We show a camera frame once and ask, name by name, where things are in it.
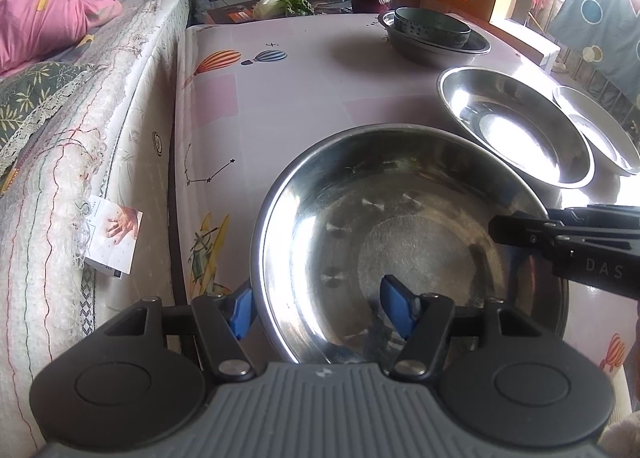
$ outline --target constellation print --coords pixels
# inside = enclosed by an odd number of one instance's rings
[[[229,160],[225,165],[223,165],[219,170],[217,170],[214,174],[212,174],[211,176],[209,176],[208,178],[195,178],[194,180],[191,180],[189,178],[189,170],[187,169],[187,157],[189,155],[189,150],[191,149],[191,144],[189,144],[187,146],[187,152],[184,154],[184,175],[187,177],[187,185],[191,185],[192,183],[195,182],[207,182],[209,183],[211,180],[213,180],[213,177],[215,175],[217,175],[220,171],[222,171],[226,166],[233,164],[236,159],[232,158],[231,160]]]

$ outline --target blue circle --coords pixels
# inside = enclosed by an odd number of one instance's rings
[[[580,7],[582,17],[589,24],[598,24],[602,21],[602,7],[596,0],[584,0]]]

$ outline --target blue striped hot air balloon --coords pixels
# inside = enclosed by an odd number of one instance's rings
[[[255,62],[270,63],[273,61],[282,61],[286,56],[287,54],[282,50],[265,50],[255,56],[252,61],[242,61],[241,64],[248,66],[249,64],[253,64]]]

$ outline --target leaf pattern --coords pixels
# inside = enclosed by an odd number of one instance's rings
[[[24,121],[86,67],[45,61],[0,84],[0,155]]]

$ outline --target metal screw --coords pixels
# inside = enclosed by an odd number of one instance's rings
[[[229,377],[242,377],[249,373],[250,369],[251,366],[249,363],[242,359],[229,359],[228,361],[222,361],[218,366],[218,371]]]
[[[424,375],[427,372],[427,366],[423,362],[406,359],[396,362],[394,371],[407,377],[420,377],[420,375]]]

